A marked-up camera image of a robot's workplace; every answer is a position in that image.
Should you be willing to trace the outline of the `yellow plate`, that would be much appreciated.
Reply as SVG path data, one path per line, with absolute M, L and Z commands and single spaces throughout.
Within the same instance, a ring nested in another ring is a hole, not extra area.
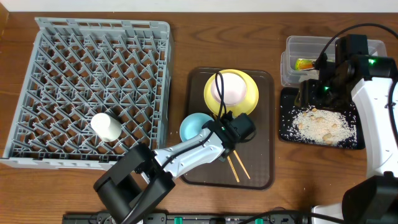
M 246 83 L 247 86 L 247 93 L 245 99 L 239 103 L 238 105 L 235 106 L 226 106 L 226 108 L 222 109 L 221 114 L 227 113 L 229 111 L 232 112 L 232 115 L 234 117 L 237 117 L 241 113 L 246 113 L 250 114 L 251 112 L 254 111 L 254 109 L 257 106 L 257 103 L 259 101 L 259 90 L 256 85 L 256 82 L 254 81 L 253 78 L 251 78 L 247 73 L 240 71 L 240 70 L 235 70 L 235 69 L 227 69 L 227 70 L 221 70 L 220 71 L 221 75 L 224 73 L 234 73 L 239 75 L 240 77 L 243 78 L 243 80 Z M 206 82 L 204 90 L 203 90 L 203 96 L 205 103 L 207 107 L 213 112 L 215 115 L 218 115 L 220 111 L 220 103 L 218 103 L 213 97 L 211 96 L 211 83 L 212 81 L 215 80 L 217 72 L 214 73 Z

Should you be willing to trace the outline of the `rice and food scraps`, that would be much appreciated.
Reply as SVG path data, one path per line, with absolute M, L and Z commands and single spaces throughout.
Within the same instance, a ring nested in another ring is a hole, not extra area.
M 358 145 L 355 122 L 339 112 L 294 106 L 281 118 L 280 133 L 286 141 L 345 148 Z

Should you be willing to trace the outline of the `light blue bowl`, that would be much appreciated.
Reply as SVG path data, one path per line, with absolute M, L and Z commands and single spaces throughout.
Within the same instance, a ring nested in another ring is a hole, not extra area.
M 182 142 L 185 142 L 196 135 L 198 135 L 202 126 L 208 122 L 213 121 L 214 119 L 205 113 L 193 113 L 188 115 L 180 125 L 180 139 Z

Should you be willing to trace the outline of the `green snack wrapper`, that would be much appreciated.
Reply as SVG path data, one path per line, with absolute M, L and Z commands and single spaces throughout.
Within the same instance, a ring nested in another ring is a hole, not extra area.
M 298 58 L 294 69 L 297 71 L 308 71 L 315 68 L 315 59 Z

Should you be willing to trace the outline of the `pink bowl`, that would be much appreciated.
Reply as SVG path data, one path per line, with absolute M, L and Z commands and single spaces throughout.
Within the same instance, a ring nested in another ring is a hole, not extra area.
M 241 103 L 247 93 L 247 86 L 242 77 L 234 73 L 218 75 L 211 83 L 211 96 L 218 103 L 221 102 L 221 94 L 224 91 L 223 101 L 226 106 L 235 106 Z

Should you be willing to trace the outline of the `white cup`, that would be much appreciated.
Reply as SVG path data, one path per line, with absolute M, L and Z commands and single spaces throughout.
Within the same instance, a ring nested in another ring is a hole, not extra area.
M 106 113 L 98 113 L 90 122 L 95 134 L 104 142 L 117 140 L 122 133 L 121 123 Z

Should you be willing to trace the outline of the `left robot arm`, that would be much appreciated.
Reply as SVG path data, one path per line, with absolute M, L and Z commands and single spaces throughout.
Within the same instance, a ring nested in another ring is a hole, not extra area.
M 250 117 L 231 112 L 207 121 L 193 138 L 163 149 L 134 146 L 94 184 L 93 188 L 116 223 L 139 223 L 188 171 L 227 158 L 255 133 Z

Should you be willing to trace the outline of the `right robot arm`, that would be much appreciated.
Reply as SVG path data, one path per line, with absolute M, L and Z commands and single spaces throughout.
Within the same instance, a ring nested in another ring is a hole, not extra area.
M 397 65 L 393 58 L 363 54 L 326 55 L 315 62 L 317 80 L 301 83 L 296 102 L 359 114 L 368 178 L 346 191 L 345 223 L 397 223 Z

